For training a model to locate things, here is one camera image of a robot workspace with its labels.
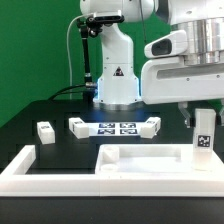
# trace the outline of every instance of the green backdrop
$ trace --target green backdrop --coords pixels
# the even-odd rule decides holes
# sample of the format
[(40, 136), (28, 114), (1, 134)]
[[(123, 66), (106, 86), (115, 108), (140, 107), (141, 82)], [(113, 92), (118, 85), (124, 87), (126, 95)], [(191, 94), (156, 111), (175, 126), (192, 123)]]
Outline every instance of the green backdrop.
[[(66, 33), (70, 21), (80, 15), (79, 0), (0, 1), (0, 126), (35, 100), (47, 99), (69, 85)], [(167, 34), (169, 26), (152, 16), (146, 22), (147, 41)], [(135, 43), (135, 74), (144, 57), (141, 23), (121, 24)], [(100, 39), (91, 39), (91, 69), (101, 75)], [(83, 56), (76, 27), (71, 33), (74, 83), (81, 83)]]

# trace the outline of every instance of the white rectangular block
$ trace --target white rectangular block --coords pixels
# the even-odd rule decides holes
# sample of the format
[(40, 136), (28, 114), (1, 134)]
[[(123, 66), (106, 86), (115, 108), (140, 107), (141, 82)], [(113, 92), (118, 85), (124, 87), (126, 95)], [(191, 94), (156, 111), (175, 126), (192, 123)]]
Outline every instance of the white rectangular block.
[(42, 121), (37, 123), (37, 132), (42, 144), (55, 143), (55, 132), (48, 121)]
[(69, 119), (69, 129), (78, 139), (89, 137), (89, 126), (79, 117)]
[(141, 138), (153, 138), (161, 128), (161, 118), (150, 117), (141, 127)]
[(193, 166), (210, 170), (214, 144), (216, 113), (212, 109), (195, 110), (196, 126), (193, 136)]

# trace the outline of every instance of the robot camera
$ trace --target robot camera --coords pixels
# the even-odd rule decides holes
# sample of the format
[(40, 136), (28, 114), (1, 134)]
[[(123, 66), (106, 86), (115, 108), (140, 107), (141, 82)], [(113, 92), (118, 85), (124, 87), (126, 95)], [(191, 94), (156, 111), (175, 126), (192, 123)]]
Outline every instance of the robot camera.
[(92, 22), (98, 24), (122, 23), (124, 21), (124, 16), (122, 16), (120, 10), (118, 10), (117, 12), (96, 12), (92, 17), (92, 20)]

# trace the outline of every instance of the black tabletop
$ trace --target black tabletop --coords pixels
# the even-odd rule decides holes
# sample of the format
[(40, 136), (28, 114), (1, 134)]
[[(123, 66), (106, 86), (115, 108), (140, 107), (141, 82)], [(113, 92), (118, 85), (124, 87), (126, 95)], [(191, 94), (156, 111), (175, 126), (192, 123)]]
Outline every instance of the black tabletop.
[[(211, 108), (206, 102), (190, 104)], [(160, 117), (161, 129), (153, 139), (140, 136), (91, 136), (77, 139), (68, 119), (86, 123), (144, 122)], [(49, 121), (56, 143), (42, 145), (37, 122)], [(130, 111), (106, 111), (81, 100), (36, 101), (0, 129), (0, 171), (24, 145), (36, 145), (37, 159), (29, 174), (94, 173), (102, 144), (191, 144), (193, 128), (187, 128), (177, 104), (144, 105)], [(214, 150), (224, 160), (224, 130), (216, 127)], [(223, 223), (222, 198), (183, 197), (54, 197), (0, 198), (0, 223)]]

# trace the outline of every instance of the white plastic tray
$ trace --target white plastic tray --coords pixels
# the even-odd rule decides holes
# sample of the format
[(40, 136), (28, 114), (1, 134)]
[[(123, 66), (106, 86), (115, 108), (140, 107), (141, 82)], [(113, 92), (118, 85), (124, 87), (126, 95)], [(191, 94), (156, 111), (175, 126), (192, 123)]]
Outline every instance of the white plastic tray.
[(190, 165), (192, 145), (118, 145), (116, 172), (102, 172), (101, 146), (92, 175), (27, 175), (36, 158), (25, 146), (0, 175), (0, 196), (194, 196), (224, 197), (223, 163), (213, 153), (210, 171)]

